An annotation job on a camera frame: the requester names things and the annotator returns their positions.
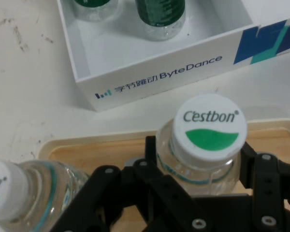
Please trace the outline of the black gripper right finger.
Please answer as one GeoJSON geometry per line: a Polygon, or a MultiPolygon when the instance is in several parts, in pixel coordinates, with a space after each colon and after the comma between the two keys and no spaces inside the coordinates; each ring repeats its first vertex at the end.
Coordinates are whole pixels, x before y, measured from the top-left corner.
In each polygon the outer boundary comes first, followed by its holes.
{"type": "Polygon", "coordinates": [[[290,232],[290,164],[275,155],[241,148],[240,182],[252,189],[251,221],[255,232],[290,232]]]}

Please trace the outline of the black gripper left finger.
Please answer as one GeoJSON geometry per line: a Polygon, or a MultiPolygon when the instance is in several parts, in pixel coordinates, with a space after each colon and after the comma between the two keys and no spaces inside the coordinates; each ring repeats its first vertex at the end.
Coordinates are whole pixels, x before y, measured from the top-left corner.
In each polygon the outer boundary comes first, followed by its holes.
{"type": "Polygon", "coordinates": [[[51,231],[108,232],[123,209],[135,205],[146,232],[194,232],[192,198],[156,163],[156,137],[148,136],[145,158],[123,170],[97,168],[51,231]]]}

